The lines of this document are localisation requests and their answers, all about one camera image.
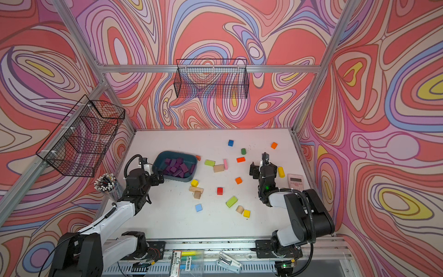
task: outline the white arm segment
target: white arm segment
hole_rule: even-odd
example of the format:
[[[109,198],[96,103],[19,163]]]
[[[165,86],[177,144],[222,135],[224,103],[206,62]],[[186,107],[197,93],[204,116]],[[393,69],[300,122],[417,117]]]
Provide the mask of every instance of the white arm segment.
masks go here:
[[[102,248],[103,269],[107,269],[121,258],[133,253],[137,248],[137,238],[134,236],[121,236],[117,240],[107,241]]]
[[[133,217],[136,214],[135,205],[129,201],[121,201],[117,202],[117,209],[114,213],[112,213],[108,218],[105,218],[105,215],[102,215],[99,219],[89,224],[85,228],[79,230],[81,234],[92,234],[97,233],[100,235],[101,246],[104,245],[105,241],[118,229],[123,225],[128,219]]]
[[[288,194],[287,192],[274,192],[269,196],[269,203],[273,207],[280,207],[284,209],[288,209],[286,207],[286,201],[284,200],[284,195]],[[289,225],[283,229],[279,229],[277,231],[277,238],[282,246],[288,246],[294,243],[300,242],[297,236],[294,234],[292,230],[292,226]]]
[[[292,192],[274,192],[269,196],[269,203],[272,207],[288,209],[284,200],[284,195]]]

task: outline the label sticker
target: label sticker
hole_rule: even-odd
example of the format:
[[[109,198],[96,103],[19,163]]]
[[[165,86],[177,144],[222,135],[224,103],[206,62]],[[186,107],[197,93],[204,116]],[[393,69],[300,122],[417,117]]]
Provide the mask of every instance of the label sticker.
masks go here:
[[[169,269],[170,277],[179,277],[180,276],[180,262],[182,260],[182,252],[181,251],[173,251],[171,257],[171,269]]]
[[[186,258],[186,267],[185,267],[185,271],[191,271],[191,261],[192,261],[192,256],[188,256]]]

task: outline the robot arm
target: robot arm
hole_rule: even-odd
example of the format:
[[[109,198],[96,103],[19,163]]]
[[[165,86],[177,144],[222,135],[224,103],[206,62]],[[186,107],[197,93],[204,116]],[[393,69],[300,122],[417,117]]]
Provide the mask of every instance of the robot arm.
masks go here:
[[[258,196],[269,207],[287,209],[291,224],[272,233],[271,250],[274,255],[286,255],[291,248],[315,243],[316,237],[335,232],[335,225],[319,196],[313,189],[297,191],[277,188],[277,166],[262,154],[260,166],[251,164],[249,174],[259,180]]]
[[[141,168],[131,170],[128,175],[128,166],[137,157]],[[126,232],[117,240],[106,242],[146,202],[151,203],[148,195],[151,186],[164,182],[162,172],[149,175],[144,170],[146,164],[147,160],[141,155],[132,157],[124,168],[126,188],[123,196],[113,203],[111,210],[79,232],[66,233],[58,240],[50,277],[98,277],[103,269],[127,255],[136,259],[147,255],[148,246],[142,232]]]

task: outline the pink calculator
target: pink calculator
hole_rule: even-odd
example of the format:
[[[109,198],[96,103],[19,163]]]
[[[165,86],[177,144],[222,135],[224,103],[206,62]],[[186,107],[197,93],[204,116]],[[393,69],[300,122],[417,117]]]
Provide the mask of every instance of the pink calculator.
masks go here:
[[[304,181],[302,175],[288,174],[289,188],[302,191],[304,189]]]

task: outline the white table surface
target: white table surface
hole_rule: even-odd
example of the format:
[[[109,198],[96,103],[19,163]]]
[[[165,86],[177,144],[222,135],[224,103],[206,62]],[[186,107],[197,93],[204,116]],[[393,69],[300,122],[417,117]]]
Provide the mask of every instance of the white table surface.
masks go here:
[[[228,146],[228,140],[234,146]],[[272,142],[278,143],[271,148]],[[246,148],[246,161],[237,163],[242,157],[241,149]],[[126,231],[142,231],[146,238],[220,238],[270,236],[273,231],[290,224],[285,209],[264,205],[257,195],[258,180],[249,175],[252,162],[258,165],[263,152],[269,153],[270,161],[284,169],[286,177],[277,174],[277,187],[288,187],[288,173],[304,176],[299,156],[287,129],[252,130],[189,130],[189,131],[137,131],[124,164],[135,154],[147,157],[153,163],[158,154],[170,150],[199,155],[194,179],[198,187],[204,189],[200,199],[194,199],[189,191],[190,182],[184,183],[165,179],[163,184],[151,187],[149,196],[152,205],[145,204],[133,218],[125,222],[111,238],[117,238]],[[205,160],[223,164],[228,160],[228,170],[214,173]],[[137,167],[138,160],[129,166],[128,172]],[[243,183],[237,185],[235,178],[241,177]],[[123,169],[118,180],[123,179]],[[223,187],[223,195],[217,195],[217,187]],[[228,208],[225,202],[236,196],[238,202]],[[195,205],[201,204],[203,210],[196,212]],[[235,210],[238,205],[251,211],[246,218]],[[105,212],[111,208],[108,201]]]

